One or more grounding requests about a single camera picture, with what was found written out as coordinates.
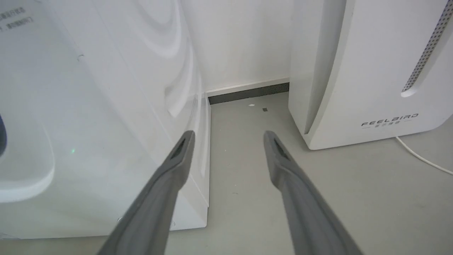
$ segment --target power cord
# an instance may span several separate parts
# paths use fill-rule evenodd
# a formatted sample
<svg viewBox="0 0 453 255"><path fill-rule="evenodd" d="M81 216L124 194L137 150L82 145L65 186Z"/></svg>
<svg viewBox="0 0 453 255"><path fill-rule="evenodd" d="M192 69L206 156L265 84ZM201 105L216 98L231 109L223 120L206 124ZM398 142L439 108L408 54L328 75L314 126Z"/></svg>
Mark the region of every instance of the power cord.
<svg viewBox="0 0 453 255"><path fill-rule="evenodd" d="M428 160L424 159L424 158L421 157L419 154L415 153L415 152L414 152L413 150L411 150L411 149L410 149L410 148L409 148L409 147L408 147L408 146L407 146L407 145L406 145L399 137L395 137L395 138L396 138L396 139L404 146L404 148L406 148L406 150L408 150L412 155L414 155L415 157L417 157L419 160L421 160L421 161L427 163L428 165L433 166L433 167L435 167L435 168L437 168L437 169L439 169L439 170L441 170L441 171L443 171L443 172L445 172L445 173L447 173L447 174L453 175L453 172L451 172L450 170L447 170L447 169L445 169L445 168L443 168L443 167L441 167L441 166L438 166L438 165L432 163L431 161L428 161Z"/></svg>

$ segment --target wall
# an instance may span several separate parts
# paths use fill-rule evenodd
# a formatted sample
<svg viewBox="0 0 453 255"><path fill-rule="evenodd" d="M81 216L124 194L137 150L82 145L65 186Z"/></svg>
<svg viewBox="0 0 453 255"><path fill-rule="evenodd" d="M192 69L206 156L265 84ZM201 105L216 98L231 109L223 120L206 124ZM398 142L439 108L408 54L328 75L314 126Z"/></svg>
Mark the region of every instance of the wall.
<svg viewBox="0 0 453 255"><path fill-rule="evenodd" d="M182 5L207 90L289 77L293 0Z"/></svg>

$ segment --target floor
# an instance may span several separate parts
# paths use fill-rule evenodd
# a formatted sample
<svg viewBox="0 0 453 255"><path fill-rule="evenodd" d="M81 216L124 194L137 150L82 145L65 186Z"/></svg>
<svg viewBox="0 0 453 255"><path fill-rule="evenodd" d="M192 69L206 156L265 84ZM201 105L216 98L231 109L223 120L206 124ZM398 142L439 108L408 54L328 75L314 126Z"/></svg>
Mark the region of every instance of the floor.
<svg viewBox="0 0 453 255"><path fill-rule="evenodd" d="M364 254L452 254L453 176L416 159L395 139L310 151L287 100L279 93L212 105L208 226L171 232L166 254L293 253L283 202L269 180L265 130L277 133ZM453 169L453 118L401 139ZM104 240L9 240L0 241L0 251L86 255Z"/></svg>

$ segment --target white air purifier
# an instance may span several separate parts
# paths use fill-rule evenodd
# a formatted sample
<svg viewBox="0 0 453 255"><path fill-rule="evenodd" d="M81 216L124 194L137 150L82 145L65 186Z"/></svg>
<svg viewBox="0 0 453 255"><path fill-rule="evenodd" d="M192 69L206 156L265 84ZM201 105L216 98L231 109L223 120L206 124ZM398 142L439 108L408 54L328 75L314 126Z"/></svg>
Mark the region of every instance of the white air purifier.
<svg viewBox="0 0 453 255"><path fill-rule="evenodd" d="M428 131L453 113L452 0L296 1L289 110L312 150Z"/></svg>
<svg viewBox="0 0 453 255"><path fill-rule="evenodd" d="M0 239L108 235L185 130L170 229L206 226L210 105L178 0L3 0L0 35Z"/></svg>

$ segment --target perforated vent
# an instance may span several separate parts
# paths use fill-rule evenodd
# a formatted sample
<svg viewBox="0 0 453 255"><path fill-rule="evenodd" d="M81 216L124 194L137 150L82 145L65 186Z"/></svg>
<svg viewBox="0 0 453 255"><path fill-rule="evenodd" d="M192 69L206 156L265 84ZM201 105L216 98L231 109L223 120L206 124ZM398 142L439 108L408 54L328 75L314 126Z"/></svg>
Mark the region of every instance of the perforated vent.
<svg viewBox="0 0 453 255"><path fill-rule="evenodd" d="M443 31L445 30L445 27L447 26L447 23L450 20L452 14L453 14L453 0L448 0L447 5L445 6L445 9L443 10L442 15L440 16L439 21L437 22L437 26L434 29L434 32L431 35L431 38L429 39L429 42L426 45L426 48L423 51L423 54L420 57L419 62L415 66L411 76L409 77L409 80L406 82L406 85L404 86L403 91L401 92L410 89L414 85L415 81L420 75L420 72L423 70L423 67L425 66L426 62L431 56L434 47L436 47L437 42L439 42L439 38L442 35Z"/></svg>

